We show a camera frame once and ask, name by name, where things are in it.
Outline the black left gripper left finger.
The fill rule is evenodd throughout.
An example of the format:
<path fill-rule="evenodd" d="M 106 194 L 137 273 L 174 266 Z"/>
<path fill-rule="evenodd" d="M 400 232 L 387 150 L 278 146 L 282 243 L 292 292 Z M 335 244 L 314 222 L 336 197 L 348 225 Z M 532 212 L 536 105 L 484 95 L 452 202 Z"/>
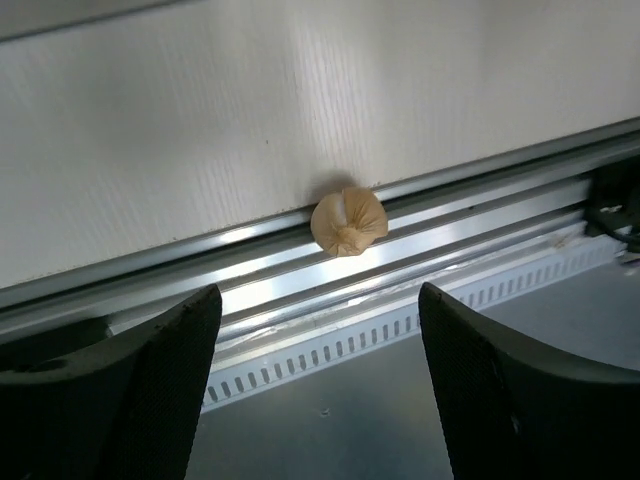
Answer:
<path fill-rule="evenodd" d="M 1 347 L 5 479 L 182 479 L 222 319 L 208 286 L 118 334 L 102 320 Z"/>

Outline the white toy garlic bulb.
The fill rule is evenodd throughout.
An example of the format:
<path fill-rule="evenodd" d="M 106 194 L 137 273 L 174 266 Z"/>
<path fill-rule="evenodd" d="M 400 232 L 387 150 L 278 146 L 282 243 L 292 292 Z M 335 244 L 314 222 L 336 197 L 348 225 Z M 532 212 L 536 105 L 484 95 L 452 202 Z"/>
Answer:
<path fill-rule="evenodd" d="M 310 229 L 318 246 L 332 257 L 361 255 L 389 232 L 386 211 L 374 192 L 346 187 L 320 200 Z"/>

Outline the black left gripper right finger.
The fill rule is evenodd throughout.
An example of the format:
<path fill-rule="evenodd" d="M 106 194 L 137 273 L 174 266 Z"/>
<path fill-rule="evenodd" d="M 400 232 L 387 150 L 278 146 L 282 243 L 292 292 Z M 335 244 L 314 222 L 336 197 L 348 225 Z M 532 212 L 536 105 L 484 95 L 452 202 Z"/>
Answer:
<path fill-rule="evenodd" d="M 455 478 L 638 478 L 638 371 L 538 341 L 431 283 L 418 307 Z"/>

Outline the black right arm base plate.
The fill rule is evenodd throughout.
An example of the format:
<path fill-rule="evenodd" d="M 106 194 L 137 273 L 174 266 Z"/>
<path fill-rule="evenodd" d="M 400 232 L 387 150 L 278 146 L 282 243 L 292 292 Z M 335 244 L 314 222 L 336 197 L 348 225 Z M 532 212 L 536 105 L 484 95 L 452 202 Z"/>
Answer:
<path fill-rule="evenodd" d="M 639 157 L 596 169 L 584 208 L 585 235 L 606 235 L 639 252 Z"/>

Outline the aluminium table edge rail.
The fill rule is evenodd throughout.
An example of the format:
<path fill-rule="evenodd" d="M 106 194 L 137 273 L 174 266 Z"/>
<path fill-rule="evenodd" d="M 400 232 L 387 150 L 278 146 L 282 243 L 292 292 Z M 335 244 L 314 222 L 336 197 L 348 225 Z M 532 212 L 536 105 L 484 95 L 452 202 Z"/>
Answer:
<path fill-rule="evenodd" d="M 429 255 L 561 227 L 586 199 L 589 171 L 638 151 L 631 119 L 381 188 L 389 233 L 356 257 L 322 252 L 304 209 L 9 287 L 1 340 L 93 318 L 119 326 L 213 283 L 223 293 L 223 334 L 238 337 L 387 282 Z"/>

